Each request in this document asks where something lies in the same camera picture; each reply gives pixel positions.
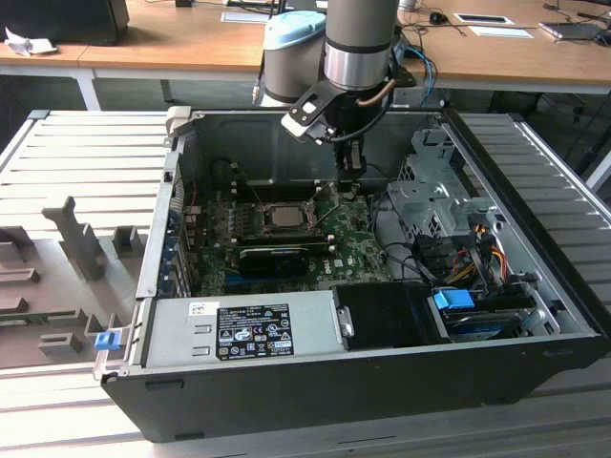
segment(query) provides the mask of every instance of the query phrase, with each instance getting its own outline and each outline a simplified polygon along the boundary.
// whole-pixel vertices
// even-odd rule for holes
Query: wooden desk
[[[219,5],[177,9],[173,1],[127,0],[131,20],[119,46],[61,46],[58,54],[30,59],[0,47],[0,74],[72,77],[90,110],[99,110],[97,78],[161,80],[166,99],[171,98],[167,80],[254,81],[261,62],[263,25],[221,22],[225,9],[221,0],[212,1]],[[427,0],[427,4],[441,8],[455,24],[454,12],[505,15],[521,27],[564,20],[544,10],[541,0]],[[573,17],[577,11],[606,11],[569,0],[561,5]],[[429,14],[429,10],[400,12],[399,18],[429,25]],[[611,89],[611,49],[594,43],[555,43],[542,30],[528,30],[534,39],[483,37],[461,30],[466,37],[451,27],[429,27],[423,36],[427,56],[437,65],[436,87],[582,94],[606,94]],[[418,43],[415,33],[406,31],[406,36]],[[422,77],[420,61],[406,61],[406,66]]]
[[[540,0],[428,0],[426,3],[443,10],[453,24],[461,24],[453,16],[455,12],[507,16],[516,23],[512,27],[565,22],[561,14],[545,10]],[[577,20],[583,20],[577,18],[578,11],[598,15],[611,10],[567,0],[560,4]],[[429,26],[430,14],[430,10],[400,12],[399,19],[404,24]],[[611,49],[596,43],[555,42],[551,34],[541,29],[527,30],[533,39],[477,36],[468,28],[460,29],[466,37],[455,28],[435,26],[428,27],[422,37],[426,54],[438,69],[436,87],[588,94],[606,94],[611,87]],[[406,31],[405,35],[412,44],[419,44],[415,32]],[[417,75],[424,72],[419,60],[410,60],[406,67]]]
[[[78,67],[78,58],[87,45],[60,45],[58,52],[34,54],[32,57],[15,54],[8,46],[0,46],[0,65]]]
[[[199,3],[128,0],[130,24],[120,46],[90,46],[81,67],[256,72],[261,63],[263,24],[221,22],[227,9]]]

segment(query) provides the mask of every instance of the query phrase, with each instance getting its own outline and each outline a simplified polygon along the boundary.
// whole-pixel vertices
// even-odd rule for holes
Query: floor
[[[102,110],[166,110],[169,104],[161,97],[155,80],[104,79],[95,82]],[[252,83],[173,81],[176,104],[202,109],[249,108]],[[539,100],[533,94],[483,91],[450,91],[445,94],[459,111],[487,113],[522,113],[531,126],[561,156],[565,156],[573,140],[590,121],[604,96],[569,96],[547,94]],[[572,167],[579,164],[585,150],[593,145],[611,118],[611,103],[603,109],[588,131],[573,148],[568,158]],[[33,109],[85,110],[74,80],[69,78],[38,78],[0,76],[0,151]],[[611,150],[611,142],[602,149],[585,177]],[[611,197],[611,185],[601,191]]]

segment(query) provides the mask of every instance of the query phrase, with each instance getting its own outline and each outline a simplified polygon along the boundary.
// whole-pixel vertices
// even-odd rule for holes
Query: blue latch
[[[448,308],[474,308],[474,300],[466,289],[443,289],[432,297],[439,310]]]
[[[120,350],[121,331],[100,332],[95,336],[94,347],[96,350]]]

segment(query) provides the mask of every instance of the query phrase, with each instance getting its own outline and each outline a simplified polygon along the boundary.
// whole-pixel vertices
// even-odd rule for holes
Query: motherboard
[[[280,198],[234,188],[199,203],[196,212],[187,209],[196,294],[314,291],[391,280],[358,187],[339,192],[332,182],[317,182]]]

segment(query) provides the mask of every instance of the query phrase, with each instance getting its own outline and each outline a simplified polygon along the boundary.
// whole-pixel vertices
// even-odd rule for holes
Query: white table leg
[[[100,111],[99,100],[95,93],[95,75],[92,69],[75,69],[72,71],[73,78],[78,83],[80,93],[89,111]]]
[[[170,86],[170,81],[167,79],[161,79],[161,93],[163,94],[164,102],[173,102],[174,97],[172,96],[172,87]]]

